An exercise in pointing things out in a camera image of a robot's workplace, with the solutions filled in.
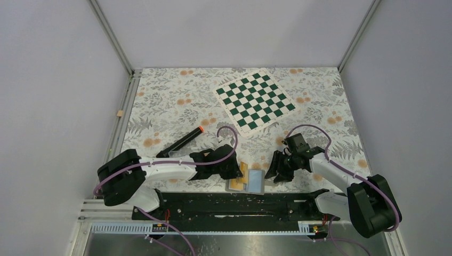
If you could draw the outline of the grey leather card holder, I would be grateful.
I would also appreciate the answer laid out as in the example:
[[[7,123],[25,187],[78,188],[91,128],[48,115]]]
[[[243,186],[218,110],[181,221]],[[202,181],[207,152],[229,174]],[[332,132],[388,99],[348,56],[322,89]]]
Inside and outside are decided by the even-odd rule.
[[[242,178],[228,180],[225,190],[230,193],[264,195],[266,187],[275,186],[272,180],[265,179],[263,170],[248,170]]]

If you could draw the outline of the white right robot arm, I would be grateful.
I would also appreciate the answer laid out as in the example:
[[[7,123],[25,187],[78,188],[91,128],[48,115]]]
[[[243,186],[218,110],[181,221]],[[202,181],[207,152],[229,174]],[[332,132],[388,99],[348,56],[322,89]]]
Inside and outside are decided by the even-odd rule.
[[[300,133],[285,138],[282,143],[286,148],[273,153],[266,179],[272,179],[274,183],[291,182],[295,171],[306,170],[325,178],[341,191],[341,194],[326,190],[318,192],[305,206],[311,219],[318,220],[325,214],[336,216],[352,223],[365,238],[391,231],[402,221],[402,214],[383,176],[376,174],[364,178],[340,167],[327,158],[323,148],[311,147]]]

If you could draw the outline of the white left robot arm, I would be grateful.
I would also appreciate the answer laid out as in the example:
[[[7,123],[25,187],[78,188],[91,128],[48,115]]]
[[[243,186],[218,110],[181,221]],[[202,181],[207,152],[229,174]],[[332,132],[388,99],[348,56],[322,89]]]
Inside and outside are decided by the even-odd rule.
[[[243,176],[234,147],[222,145],[176,158],[141,158],[135,149],[128,149],[98,169],[99,184],[93,193],[103,198],[105,206],[127,204],[159,219],[166,206],[159,190],[149,188],[149,183],[204,180],[216,174],[223,180]]]

